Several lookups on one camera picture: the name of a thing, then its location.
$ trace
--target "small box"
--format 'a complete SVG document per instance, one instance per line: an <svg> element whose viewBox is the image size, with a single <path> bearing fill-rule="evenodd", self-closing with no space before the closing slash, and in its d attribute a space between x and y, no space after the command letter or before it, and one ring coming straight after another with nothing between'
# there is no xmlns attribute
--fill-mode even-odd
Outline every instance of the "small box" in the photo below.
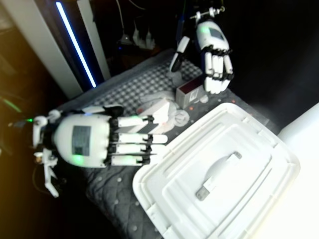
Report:
<svg viewBox="0 0 319 239"><path fill-rule="evenodd" d="M182 109L185 109L206 94L202 76L198 76L177 88L175 101Z"/></svg>

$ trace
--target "dark background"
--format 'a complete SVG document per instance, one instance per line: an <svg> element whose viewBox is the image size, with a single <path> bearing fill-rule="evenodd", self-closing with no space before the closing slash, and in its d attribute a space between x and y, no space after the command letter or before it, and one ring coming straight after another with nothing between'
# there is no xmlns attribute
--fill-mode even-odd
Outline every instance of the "dark background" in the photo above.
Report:
<svg viewBox="0 0 319 239"><path fill-rule="evenodd" d="M43 4L44 10L52 4L49 0L38 2ZM126 34L133 34L133 19L136 19L141 35L150 28L157 51L176 48L175 31L183 8L182 0L134 0L147 11L135 8L127 0L119 2ZM77 17L75 1L68 0L64 4L72 15L72 24L83 24ZM185 15L194 14L193 6L210 4L210 1L186 1ZM319 2L224 0L224 5L226 12L217 16L216 22L234 50L231 59L235 78L230 88L279 127L284 127L319 102ZM122 29L115 0L94 0L92 7L113 75L155 54L136 49L119 51L117 41ZM185 34L191 35L193 23L187 21L185 27ZM80 35L82 41L87 41L84 33ZM0 55L15 69L14 74L8 75L4 64L0 64L0 96L4 97L3 92L6 92L6 99L23 111L21 116L0 105L2 133L12 120L45 114L67 101L17 28L0 32ZM128 58L135 63L125 64ZM199 56L192 46L187 58L199 64ZM109 238L113 230L109 221L71 184L64 185L64 193L58 199L35 190L31 180L32 150L25 140L29 135L19 130L9 134L12 151L0 156L0 237L37 239L88 235L92 238L103 235ZM41 188L42 177L42 169L38 168L36 182Z"/></svg>

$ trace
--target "robotic hand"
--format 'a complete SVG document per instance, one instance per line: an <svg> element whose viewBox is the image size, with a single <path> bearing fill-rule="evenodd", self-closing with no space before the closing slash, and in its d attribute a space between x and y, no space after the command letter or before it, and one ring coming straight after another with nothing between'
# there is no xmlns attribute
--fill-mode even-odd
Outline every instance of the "robotic hand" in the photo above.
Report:
<svg viewBox="0 0 319 239"><path fill-rule="evenodd" d="M161 160L166 135L116 133L119 127L168 120L168 107L152 116L119 117L122 106L88 107L63 116L52 110L47 117L38 116L33 125L33 146L37 161L44 165L45 187L54 197L57 190L51 183L56 178L52 168L61 156L79 167L103 168L111 165L154 164Z"/></svg>
<svg viewBox="0 0 319 239"><path fill-rule="evenodd" d="M224 91L234 78L233 67L229 58L228 41L220 27L213 21L216 14L222 9L210 8L208 12L197 12L196 16L196 40L202 55L202 71L204 74L204 88L211 94L219 94ZM189 38L184 36L170 64L169 70L176 72L180 69L183 53L185 52Z"/></svg>

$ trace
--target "white plastic lid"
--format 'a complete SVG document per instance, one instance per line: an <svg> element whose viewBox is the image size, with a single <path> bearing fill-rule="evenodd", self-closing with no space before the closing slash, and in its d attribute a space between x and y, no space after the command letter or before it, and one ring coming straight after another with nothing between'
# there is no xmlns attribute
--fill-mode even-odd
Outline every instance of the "white plastic lid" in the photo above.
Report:
<svg viewBox="0 0 319 239"><path fill-rule="evenodd" d="M299 170L280 139L224 103L143 166L133 190L165 239L249 238Z"/></svg>

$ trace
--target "blue light strip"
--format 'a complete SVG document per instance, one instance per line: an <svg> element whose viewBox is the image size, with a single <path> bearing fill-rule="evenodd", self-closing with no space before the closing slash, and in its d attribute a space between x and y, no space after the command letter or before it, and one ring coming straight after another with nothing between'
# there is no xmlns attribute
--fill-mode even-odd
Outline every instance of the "blue light strip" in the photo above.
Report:
<svg viewBox="0 0 319 239"><path fill-rule="evenodd" d="M58 8L58 10L59 10L59 12L60 12L60 15L61 15L61 17L62 17L62 20L63 20L63 22L64 22L64 25L66 26L66 29L68 30L68 33L69 33L69 35L70 35L70 37L71 37L71 40L72 40L72 42L73 42L73 45L74 45L74 47L75 47L75 49L76 49L76 52L78 53L78 55L79 55L79 57L80 57L80 60L81 60L81 62L82 62L82 64L83 64L83 66L84 66L84 69L85 69L85 71L86 71L86 74L88 75L88 77L89 77L89 79L90 79L90 81L91 81L91 84L92 84L93 88L95 88L95 87L96 87L96 84L95 84L95 82L94 82L94 80L93 80L93 77L92 77L92 74L91 74L91 72L90 72L90 70L89 70L89 67L88 67L88 65L86 64L86 61L85 61L85 59L84 59L84 57L83 57L82 51L81 51L81 49L80 49L80 47L79 47L79 44L78 44L78 42L77 42L76 39L75 39L74 33L73 33L73 31L72 31L72 28L71 28L71 26L70 26L70 23L69 23L69 21L68 21L68 18L67 18L66 15L65 15L65 12L64 12L64 9L63 9L63 7L62 7L62 4L61 4L60 2L58 2L58 1L57 1L55 4L56 4L56 6L57 6L57 8Z"/></svg>

